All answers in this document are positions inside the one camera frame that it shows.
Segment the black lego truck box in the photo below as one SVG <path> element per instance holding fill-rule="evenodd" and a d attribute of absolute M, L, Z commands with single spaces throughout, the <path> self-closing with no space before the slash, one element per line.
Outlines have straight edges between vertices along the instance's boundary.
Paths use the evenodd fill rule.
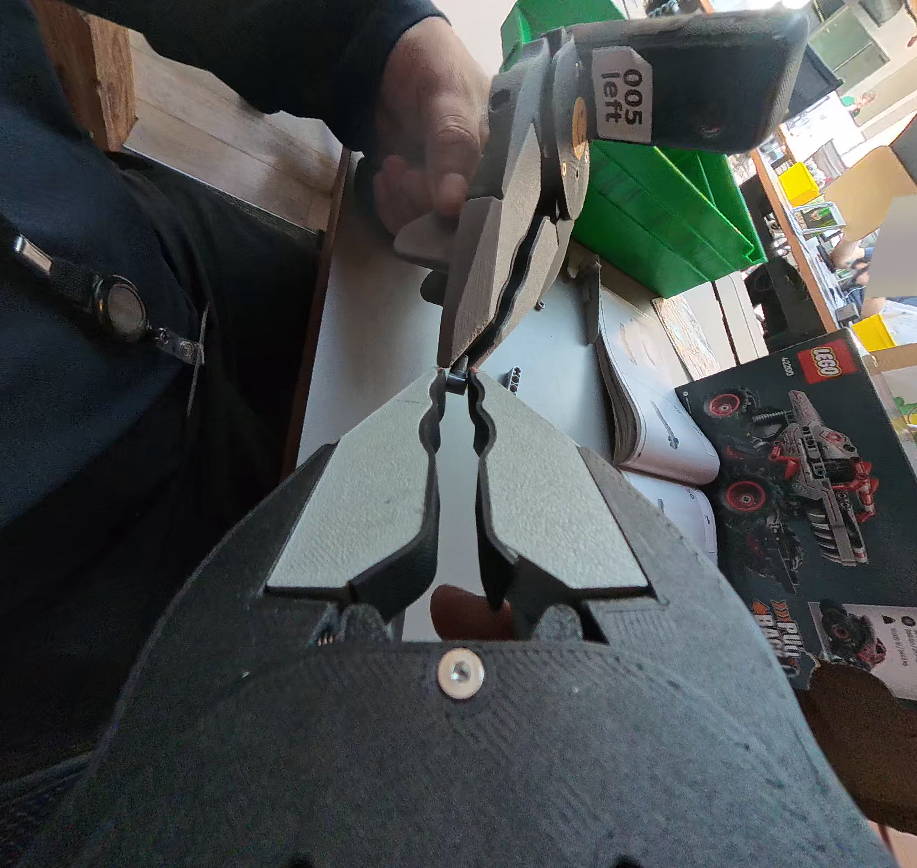
<path fill-rule="evenodd" d="M 790 684 L 846 665 L 915 708 L 915 440 L 854 333 L 676 393 L 720 459 L 719 568 Z"/>

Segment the open white instruction booklet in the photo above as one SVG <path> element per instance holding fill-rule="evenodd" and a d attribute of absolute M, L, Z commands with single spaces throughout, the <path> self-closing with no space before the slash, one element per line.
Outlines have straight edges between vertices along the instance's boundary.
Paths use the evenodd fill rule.
<path fill-rule="evenodd" d="M 599 292 L 595 348 L 612 407 L 613 464 L 681 484 L 713 483 L 719 456 L 678 399 L 661 338 L 642 312 Z"/>

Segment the person's torso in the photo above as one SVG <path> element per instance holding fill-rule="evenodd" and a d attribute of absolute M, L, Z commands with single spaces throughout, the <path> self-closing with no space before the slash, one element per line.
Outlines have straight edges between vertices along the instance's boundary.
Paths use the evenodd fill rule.
<path fill-rule="evenodd" d="M 278 483 L 315 291 L 300 235 L 79 127 L 2 0 L 2 231 L 128 278 L 204 366 L 116 343 L 2 255 L 2 865 L 85 765 L 189 568 Z"/>

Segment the brown wooden post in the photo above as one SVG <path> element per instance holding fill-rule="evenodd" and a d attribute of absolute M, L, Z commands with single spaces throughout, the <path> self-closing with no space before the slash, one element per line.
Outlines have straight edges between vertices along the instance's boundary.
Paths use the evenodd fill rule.
<path fill-rule="evenodd" d="M 45 49 L 81 126 L 121 151 L 137 121 L 128 30 L 58 0 L 29 0 Z"/>

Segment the grey metal bracket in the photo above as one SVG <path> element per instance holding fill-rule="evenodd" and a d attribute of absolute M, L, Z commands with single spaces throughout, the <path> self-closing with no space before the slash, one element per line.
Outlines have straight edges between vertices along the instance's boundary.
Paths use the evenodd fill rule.
<path fill-rule="evenodd" d="M 601 324 L 602 262 L 595 255 L 571 254 L 567 256 L 567 274 L 579 287 L 584 311 L 585 341 L 596 344 Z"/>

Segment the person's left hand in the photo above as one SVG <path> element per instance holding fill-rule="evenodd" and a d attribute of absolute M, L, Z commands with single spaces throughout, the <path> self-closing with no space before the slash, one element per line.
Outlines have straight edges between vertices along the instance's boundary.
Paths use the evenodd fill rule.
<path fill-rule="evenodd" d="M 436 212 L 456 218 L 487 141 L 490 77 L 441 17 L 408 29 L 385 62 L 375 106 L 373 200 L 386 232 Z"/>

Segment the person's left forearm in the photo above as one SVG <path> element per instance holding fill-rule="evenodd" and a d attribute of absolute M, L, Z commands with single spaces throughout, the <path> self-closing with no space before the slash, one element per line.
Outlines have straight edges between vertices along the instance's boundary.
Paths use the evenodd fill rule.
<path fill-rule="evenodd" d="M 264 113 L 324 121 L 352 151 L 402 35 L 430 0 L 61 0 L 142 33 L 160 55 L 210 72 Z"/>

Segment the yellow plastic bin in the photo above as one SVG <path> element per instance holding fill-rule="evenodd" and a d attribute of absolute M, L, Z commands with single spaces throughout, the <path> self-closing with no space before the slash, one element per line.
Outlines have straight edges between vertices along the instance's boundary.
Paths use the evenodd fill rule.
<path fill-rule="evenodd" d="M 779 185 L 792 208 L 806 206 L 821 195 L 821 189 L 806 163 L 793 163 L 777 174 Z"/>
<path fill-rule="evenodd" d="M 861 346 L 875 354 L 898 346 L 880 313 L 873 314 L 850 325 Z"/>

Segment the black device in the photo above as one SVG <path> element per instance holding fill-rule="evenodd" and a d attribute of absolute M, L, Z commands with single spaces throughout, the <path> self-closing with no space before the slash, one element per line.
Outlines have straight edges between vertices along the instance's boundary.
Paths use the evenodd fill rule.
<path fill-rule="evenodd" d="M 752 306 L 763 312 L 769 354 L 829 332 L 798 269 L 782 257 L 768 259 L 745 278 Z"/>

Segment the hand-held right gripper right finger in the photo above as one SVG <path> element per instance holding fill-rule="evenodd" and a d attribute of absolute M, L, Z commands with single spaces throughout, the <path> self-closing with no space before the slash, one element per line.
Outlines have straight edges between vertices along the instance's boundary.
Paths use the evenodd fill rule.
<path fill-rule="evenodd" d="M 588 632 L 587 602 L 648 598 L 648 576 L 579 445 L 486 373 L 469 375 L 468 399 L 480 579 L 493 607 L 510 606 L 514 637 L 531 639 L 552 607 Z"/>

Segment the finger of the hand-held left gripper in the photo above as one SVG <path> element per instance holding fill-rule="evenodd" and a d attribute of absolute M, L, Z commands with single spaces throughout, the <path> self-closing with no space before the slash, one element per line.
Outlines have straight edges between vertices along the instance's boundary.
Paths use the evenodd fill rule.
<path fill-rule="evenodd" d="M 566 254 L 571 230 L 571 220 L 533 220 L 512 258 L 495 317 L 467 349 L 468 368 L 479 368 L 544 298 Z"/>
<path fill-rule="evenodd" d="M 437 364 L 478 368 L 533 309 L 544 282 L 544 215 L 496 197 L 465 203 L 451 247 Z"/>

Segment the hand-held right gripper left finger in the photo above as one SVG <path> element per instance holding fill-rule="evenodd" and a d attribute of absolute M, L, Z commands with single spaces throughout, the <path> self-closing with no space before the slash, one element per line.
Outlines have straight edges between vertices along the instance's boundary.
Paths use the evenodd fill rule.
<path fill-rule="evenodd" d="M 267 580 L 275 595 L 399 618 L 437 573 L 446 372 L 429 370 L 332 445 Z"/>

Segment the dark brown rounded object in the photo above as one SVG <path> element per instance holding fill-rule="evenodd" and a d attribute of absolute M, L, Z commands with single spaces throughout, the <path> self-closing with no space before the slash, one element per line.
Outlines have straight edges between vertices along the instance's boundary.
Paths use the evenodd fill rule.
<path fill-rule="evenodd" d="M 810 730 L 865 816 L 916 833 L 916 713 L 876 676 L 842 664 L 815 669 L 796 692 Z"/>

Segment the long wooden workbench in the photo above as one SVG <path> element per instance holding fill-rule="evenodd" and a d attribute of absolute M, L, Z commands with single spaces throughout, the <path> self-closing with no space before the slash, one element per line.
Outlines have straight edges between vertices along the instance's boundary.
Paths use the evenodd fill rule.
<path fill-rule="evenodd" d="M 717 7 L 713 0 L 698 0 L 698 2 L 706 13 L 731 10 L 728 7 L 726 9 Z M 818 269 L 821 266 L 821 262 L 817 259 L 814 264 L 812 263 L 810 259 L 812 253 L 807 247 L 807 241 L 800 234 L 800 228 L 792 213 L 789 201 L 778 181 L 777 175 L 768 159 L 764 156 L 764 152 L 761 151 L 760 147 L 756 148 L 749 153 L 749 158 L 755 166 L 763 195 L 767 198 L 774 219 L 786 240 L 786 248 L 789 248 L 789 253 L 792 255 L 791 260 L 789 257 L 781 257 L 781 259 L 787 266 L 789 263 L 794 263 L 796 266 L 801 280 L 800 283 L 807 291 L 805 297 L 808 301 L 811 301 L 812 309 L 818 314 L 819 329 L 822 332 L 840 330 L 843 326 L 843 321 L 837 319 L 836 312 L 838 307 L 834 305 L 837 286 L 834 285 L 833 288 L 828 286 L 825 289 L 821 276 L 813 271 L 813 266 L 814 269 Z"/>

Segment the stacked green plastic bins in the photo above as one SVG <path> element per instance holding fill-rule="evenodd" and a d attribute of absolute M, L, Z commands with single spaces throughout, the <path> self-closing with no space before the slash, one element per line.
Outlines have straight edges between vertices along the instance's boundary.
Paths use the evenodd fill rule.
<path fill-rule="evenodd" d="M 502 65 L 553 29 L 626 17 L 612 0 L 519 0 L 501 26 Z M 766 260 L 726 156 L 707 151 L 592 142 L 572 238 L 664 298 Z"/>

